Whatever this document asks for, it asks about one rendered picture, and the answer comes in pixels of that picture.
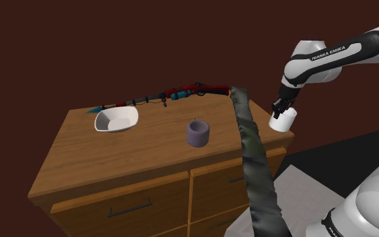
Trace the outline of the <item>wooden chest of drawers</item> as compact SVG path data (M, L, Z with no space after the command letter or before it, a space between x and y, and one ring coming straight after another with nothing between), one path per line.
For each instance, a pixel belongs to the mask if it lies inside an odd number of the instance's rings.
M98 132L71 110L28 193L67 237L223 237L248 207L232 100L207 94L137 107L138 123ZM209 124L206 146L186 129Z

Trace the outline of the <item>dark grey cloth strip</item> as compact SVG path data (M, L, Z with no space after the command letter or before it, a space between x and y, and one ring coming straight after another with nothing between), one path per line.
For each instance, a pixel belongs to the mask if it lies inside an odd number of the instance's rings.
M248 90L230 88L242 147L244 182L254 237L293 237L277 204L277 193L259 129L250 111Z

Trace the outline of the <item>purple candle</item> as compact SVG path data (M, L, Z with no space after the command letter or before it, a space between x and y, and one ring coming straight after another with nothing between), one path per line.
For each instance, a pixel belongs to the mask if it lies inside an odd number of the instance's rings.
M202 120L191 121L186 129L186 140L193 147L203 147L209 141L210 126Z

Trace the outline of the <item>red and teal toy harpoon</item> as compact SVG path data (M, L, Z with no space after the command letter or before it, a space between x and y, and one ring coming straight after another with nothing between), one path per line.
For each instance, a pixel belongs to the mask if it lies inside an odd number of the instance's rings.
M164 92L161 92L154 96L146 96L143 98L132 99L125 102L119 102L111 106L98 106L88 111L88 113L99 113L103 110L124 106L138 106L148 103L162 103L164 107L167 107L167 100L179 100L182 98L188 98L192 95L204 96L205 94L217 94L228 96L230 93L229 86L208 86L203 83L195 82L194 84L181 86L179 88L171 88Z

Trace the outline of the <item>white cup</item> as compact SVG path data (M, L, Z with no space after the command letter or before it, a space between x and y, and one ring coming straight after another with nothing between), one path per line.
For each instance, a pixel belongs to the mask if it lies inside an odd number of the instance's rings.
M288 132L296 116L297 116L297 111L292 107L288 108L283 113L279 114L278 118L276 118L275 113L273 113L269 120L269 126L273 130L278 131L278 132L282 132L282 133Z

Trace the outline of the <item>white bowl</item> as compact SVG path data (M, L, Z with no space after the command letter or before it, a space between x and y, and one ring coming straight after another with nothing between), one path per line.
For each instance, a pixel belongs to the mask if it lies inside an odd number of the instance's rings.
M98 132L120 132L134 127L139 120L138 110L134 106L123 106L101 110L94 121Z

